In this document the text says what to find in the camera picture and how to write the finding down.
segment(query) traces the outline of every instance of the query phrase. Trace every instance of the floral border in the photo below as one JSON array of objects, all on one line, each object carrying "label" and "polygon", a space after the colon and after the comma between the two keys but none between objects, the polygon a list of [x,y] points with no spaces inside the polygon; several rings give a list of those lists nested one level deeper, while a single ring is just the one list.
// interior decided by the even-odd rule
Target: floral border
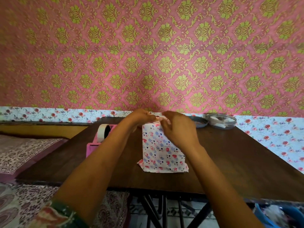
[{"label": "floral border", "polygon": [[[0,121],[94,123],[132,111],[0,106]],[[185,114],[204,117],[203,114]],[[237,127],[304,173],[304,118],[235,115]]]}]

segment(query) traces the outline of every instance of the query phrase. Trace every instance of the table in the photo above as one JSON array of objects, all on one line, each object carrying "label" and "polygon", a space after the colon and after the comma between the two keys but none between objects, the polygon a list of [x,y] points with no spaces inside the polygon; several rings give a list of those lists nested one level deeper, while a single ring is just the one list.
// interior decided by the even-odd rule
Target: table
[{"label": "table", "polygon": [[[61,185],[84,159],[86,145],[93,141],[100,124],[118,124],[123,118],[104,117],[17,176],[25,184]],[[304,202],[304,175],[237,127],[197,129],[200,144],[244,199]],[[188,173],[144,172],[142,134],[137,129],[127,141],[109,183],[109,189],[167,198],[205,198],[191,165]]]}]

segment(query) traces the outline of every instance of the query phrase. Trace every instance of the sleeve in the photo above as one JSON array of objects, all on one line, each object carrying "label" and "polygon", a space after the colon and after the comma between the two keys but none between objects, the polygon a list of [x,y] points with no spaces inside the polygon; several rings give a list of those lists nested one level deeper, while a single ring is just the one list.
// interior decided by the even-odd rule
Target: sleeve
[{"label": "sleeve", "polygon": [[89,227],[77,214],[61,202],[49,201],[33,218],[29,227]]}]

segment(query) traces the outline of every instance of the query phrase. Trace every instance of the hand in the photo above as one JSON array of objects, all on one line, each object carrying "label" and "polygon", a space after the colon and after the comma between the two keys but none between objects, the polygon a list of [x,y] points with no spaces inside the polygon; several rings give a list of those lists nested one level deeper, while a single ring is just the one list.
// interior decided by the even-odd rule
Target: hand
[{"label": "hand", "polygon": [[195,150],[200,146],[196,125],[189,117],[173,111],[165,111],[162,114],[171,122],[169,124],[167,120],[161,120],[166,137],[182,152]]},{"label": "hand", "polygon": [[133,131],[135,131],[137,126],[142,126],[143,124],[151,121],[157,121],[157,118],[155,115],[150,114],[149,111],[137,109],[130,113],[124,120],[127,120],[130,123]]}]

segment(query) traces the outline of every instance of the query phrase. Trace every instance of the person's right arm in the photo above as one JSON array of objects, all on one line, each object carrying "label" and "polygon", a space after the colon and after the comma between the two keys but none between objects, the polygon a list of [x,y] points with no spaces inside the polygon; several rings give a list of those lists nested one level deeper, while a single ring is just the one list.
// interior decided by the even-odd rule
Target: person's right arm
[{"label": "person's right arm", "polygon": [[165,135],[189,160],[211,203],[219,226],[263,228],[262,223],[200,145],[195,123],[177,112],[166,111],[163,115],[171,122],[168,124],[166,120],[161,121]]}]

